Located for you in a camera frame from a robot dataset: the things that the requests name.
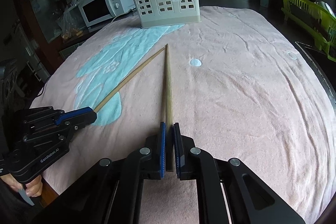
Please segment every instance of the human hand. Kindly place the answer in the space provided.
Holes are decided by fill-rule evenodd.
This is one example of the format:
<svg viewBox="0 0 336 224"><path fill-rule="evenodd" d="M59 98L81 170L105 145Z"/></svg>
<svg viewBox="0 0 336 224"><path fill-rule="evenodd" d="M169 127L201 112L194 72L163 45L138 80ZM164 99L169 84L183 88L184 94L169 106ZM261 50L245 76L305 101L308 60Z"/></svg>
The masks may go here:
<svg viewBox="0 0 336 224"><path fill-rule="evenodd" d="M0 177L13 191L18 192L23 189L23 185L19 183L11 174L7 174ZM27 196L40 196L42 193L42 182L41 175L36 177L32 182L26 184L26 194Z"/></svg>

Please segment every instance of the wooden chopstick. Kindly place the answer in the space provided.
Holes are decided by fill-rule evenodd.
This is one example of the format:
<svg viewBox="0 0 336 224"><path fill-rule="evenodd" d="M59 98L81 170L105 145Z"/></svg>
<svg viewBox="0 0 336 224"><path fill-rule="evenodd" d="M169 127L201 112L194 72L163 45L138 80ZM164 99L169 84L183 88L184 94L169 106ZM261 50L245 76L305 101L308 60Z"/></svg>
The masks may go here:
<svg viewBox="0 0 336 224"><path fill-rule="evenodd" d="M153 54L150 58L148 58L144 63L142 63L139 67L137 67L134 71L132 71L125 79L123 79L119 85L117 85L105 98L102 100L93 110L94 112L98 112L124 85L127 84L139 71L141 71L149 62L151 62L157 55L159 55L165 48L160 49L158 52Z"/></svg>
<svg viewBox="0 0 336 224"><path fill-rule="evenodd" d="M170 62L169 62L169 47L166 45L166 60L165 60L165 70L166 70L166 171L172 172L173 168L173 109L172 109L172 92L171 92L171 73L170 73Z"/></svg>

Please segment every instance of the white microwave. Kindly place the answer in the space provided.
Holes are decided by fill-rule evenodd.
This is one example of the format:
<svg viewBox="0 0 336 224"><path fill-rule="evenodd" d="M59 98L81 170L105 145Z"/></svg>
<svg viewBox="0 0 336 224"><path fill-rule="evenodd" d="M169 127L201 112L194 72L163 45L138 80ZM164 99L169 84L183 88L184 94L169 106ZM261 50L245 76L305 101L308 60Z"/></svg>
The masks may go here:
<svg viewBox="0 0 336 224"><path fill-rule="evenodd" d="M78 8L90 27L135 9L135 4L133 0L83 0Z"/></svg>

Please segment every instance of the microwave door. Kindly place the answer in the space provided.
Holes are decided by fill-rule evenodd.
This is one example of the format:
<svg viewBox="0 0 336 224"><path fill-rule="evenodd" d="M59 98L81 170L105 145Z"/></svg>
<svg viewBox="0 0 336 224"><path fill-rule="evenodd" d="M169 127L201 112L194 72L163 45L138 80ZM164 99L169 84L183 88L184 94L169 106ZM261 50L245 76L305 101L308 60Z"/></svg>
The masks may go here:
<svg viewBox="0 0 336 224"><path fill-rule="evenodd" d="M109 5L105 0L86 0L79 5L79 10L83 16L87 27L113 18Z"/></svg>

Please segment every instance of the metal bolt head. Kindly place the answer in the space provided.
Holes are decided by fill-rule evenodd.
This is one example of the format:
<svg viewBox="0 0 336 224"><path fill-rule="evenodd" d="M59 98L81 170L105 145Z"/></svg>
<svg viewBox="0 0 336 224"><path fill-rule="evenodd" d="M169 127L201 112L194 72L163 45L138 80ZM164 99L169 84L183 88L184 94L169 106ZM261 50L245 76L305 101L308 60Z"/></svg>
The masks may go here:
<svg viewBox="0 0 336 224"><path fill-rule="evenodd" d="M148 155L150 152L151 152L151 150L147 147L143 147L143 148L140 149L140 153L142 155Z"/></svg>
<svg viewBox="0 0 336 224"><path fill-rule="evenodd" d="M233 166L238 166L240 164L240 160L239 159L230 159L230 163Z"/></svg>
<svg viewBox="0 0 336 224"><path fill-rule="evenodd" d="M110 160L109 159L101 159L99 161L99 165L100 166L108 166L108 165L110 165Z"/></svg>
<svg viewBox="0 0 336 224"><path fill-rule="evenodd" d="M192 149L190 149L190 152L192 154L198 155L199 153L201 153L201 150L198 147L193 147Z"/></svg>

